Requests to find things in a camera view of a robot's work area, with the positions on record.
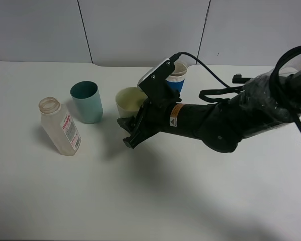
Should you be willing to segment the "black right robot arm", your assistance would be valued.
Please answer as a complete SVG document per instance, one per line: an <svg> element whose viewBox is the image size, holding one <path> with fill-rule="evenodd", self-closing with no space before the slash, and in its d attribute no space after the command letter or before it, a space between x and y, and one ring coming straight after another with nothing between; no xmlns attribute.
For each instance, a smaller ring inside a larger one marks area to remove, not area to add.
<svg viewBox="0 0 301 241"><path fill-rule="evenodd" d="M275 68L255 78L234 75L233 87L202 90L205 105L183 104L180 94L166 84L179 53L165 59L138 83L147 98L135 117L118 124L128 132L129 148L164 132L201 140L220 153L233 152L243 139L295 123L301 133L301 71L288 76L281 68L301 54L301 46L287 51Z"/></svg>

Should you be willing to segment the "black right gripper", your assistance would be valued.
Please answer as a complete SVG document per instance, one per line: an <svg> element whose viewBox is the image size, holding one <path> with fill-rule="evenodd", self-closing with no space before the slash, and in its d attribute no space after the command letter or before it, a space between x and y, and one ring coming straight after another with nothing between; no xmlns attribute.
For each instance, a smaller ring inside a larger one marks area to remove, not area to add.
<svg viewBox="0 0 301 241"><path fill-rule="evenodd" d="M132 149L159 132L203 141L202 126L210 112L210 105L181 102L157 108L147 98L136 117L121 117L117 123L129 134L123 142Z"/></svg>

